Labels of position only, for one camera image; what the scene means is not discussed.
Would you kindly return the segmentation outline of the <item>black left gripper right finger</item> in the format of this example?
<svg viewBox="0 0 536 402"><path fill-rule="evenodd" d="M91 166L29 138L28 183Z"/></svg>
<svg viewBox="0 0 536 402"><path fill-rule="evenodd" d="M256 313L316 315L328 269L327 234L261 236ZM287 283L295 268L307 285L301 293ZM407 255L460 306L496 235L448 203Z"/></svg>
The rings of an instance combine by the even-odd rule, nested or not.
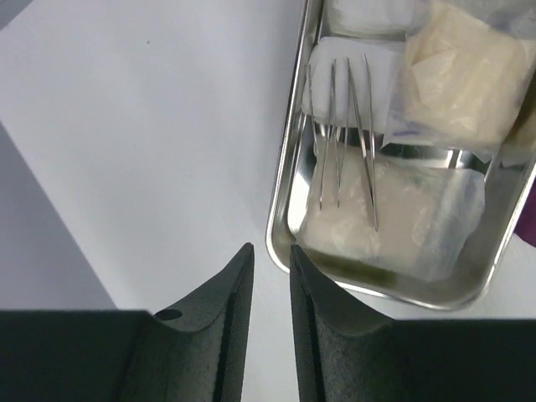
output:
<svg viewBox="0 0 536 402"><path fill-rule="evenodd" d="M290 252L303 401L532 401L532 320L394 320Z"/></svg>

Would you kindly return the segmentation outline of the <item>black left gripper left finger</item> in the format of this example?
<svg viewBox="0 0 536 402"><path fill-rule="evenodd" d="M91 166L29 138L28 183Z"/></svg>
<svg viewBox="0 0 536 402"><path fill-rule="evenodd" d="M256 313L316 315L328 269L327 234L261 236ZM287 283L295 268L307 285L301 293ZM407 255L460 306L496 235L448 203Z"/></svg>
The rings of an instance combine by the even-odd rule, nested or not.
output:
<svg viewBox="0 0 536 402"><path fill-rule="evenodd" d="M4 401L238 401L255 252L160 312L4 311Z"/></svg>

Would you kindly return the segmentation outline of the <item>clear packet beige gauze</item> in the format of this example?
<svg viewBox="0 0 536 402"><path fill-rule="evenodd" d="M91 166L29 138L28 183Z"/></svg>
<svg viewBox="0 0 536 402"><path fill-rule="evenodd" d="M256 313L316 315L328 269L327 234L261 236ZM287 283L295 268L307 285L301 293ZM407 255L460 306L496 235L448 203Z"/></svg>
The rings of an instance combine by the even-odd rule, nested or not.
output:
<svg viewBox="0 0 536 402"><path fill-rule="evenodd" d="M418 1L384 144L459 149L487 162L513 128L534 71L533 1Z"/></svg>
<svg viewBox="0 0 536 402"><path fill-rule="evenodd" d="M339 208L335 147L327 155L322 210L321 165L322 153L297 234L302 247L422 281L439 281L452 274L484 211L483 174L472 169L416 167L377 157L376 232L361 152L356 147L346 151Z"/></svg>

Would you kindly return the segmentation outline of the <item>steel tweezers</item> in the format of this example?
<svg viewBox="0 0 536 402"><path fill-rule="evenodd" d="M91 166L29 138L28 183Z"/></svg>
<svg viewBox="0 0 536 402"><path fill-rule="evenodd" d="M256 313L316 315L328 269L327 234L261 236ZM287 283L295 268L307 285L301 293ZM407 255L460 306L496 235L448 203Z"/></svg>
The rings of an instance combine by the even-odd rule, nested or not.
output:
<svg viewBox="0 0 536 402"><path fill-rule="evenodd" d="M335 163L337 169L337 207L342 201L342 178L346 151L348 149L348 127L338 126L335 129Z"/></svg>
<svg viewBox="0 0 536 402"><path fill-rule="evenodd" d="M356 122L358 139L360 144L360 149L362 153L363 167L366 174L370 207L371 207L371 220L374 225L376 232L379 231L379 216L378 208L376 201L376 187L375 187L375 150L376 150L376 141L374 134L374 114L373 114L373 92L372 92L372 77L369 62L367 56L363 57L365 72L367 78L367 88L368 88L368 118L369 118L369 129L365 131L363 129L363 121L361 117L361 112L359 109L358 102L358 93L357 86L355 84L355 79L353 77L353 68L352 63L349 57L346 58L347 72L348 72L348 120L350 116L353 116Z"/></svg>
<svg viewBox="0 0 536 402"><path fill-rule="evenodd" d="M320 191L319 191L319 209L322 210L324 205L324 183L326 176L327 155L329 150L330 141L333 134L333 123L336 120L336 72L337 61L333 60L330 66L330 86L329 86L329 102L328 102L328 123L326 124L324 146L322 152L322 165L320 167ZM312 88L312 67L307 66L307 78L309 79L308 91L309 91L309 106L310 106L310 120L313 135L313 151L316 156L319 155L319 146L317 145L317 123L315 120L314 100L313 100L313 88Z"/></svg>

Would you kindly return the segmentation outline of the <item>white gauze pad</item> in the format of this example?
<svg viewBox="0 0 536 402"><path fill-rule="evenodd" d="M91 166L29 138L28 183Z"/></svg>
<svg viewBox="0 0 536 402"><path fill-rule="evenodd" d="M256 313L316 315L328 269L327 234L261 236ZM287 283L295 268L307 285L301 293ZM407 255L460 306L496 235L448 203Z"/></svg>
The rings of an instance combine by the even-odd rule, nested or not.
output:
<svg viewBox="0 0 536 402"><path fill-rule="evenodd" d="M330 122L331 69L336 67L336 125L357 125L348 100L348 77L353 77L362 127L384 134L393 85L405 44L398 41L323 37L312 51L306 72L301 109L315 122Z"/></svg>
<svg viewBox="0 0 536 402"><path fill-rule="evenodd" d="M426 1L327 1L327 24L336 35L358 39L403 40Z"/></svg>

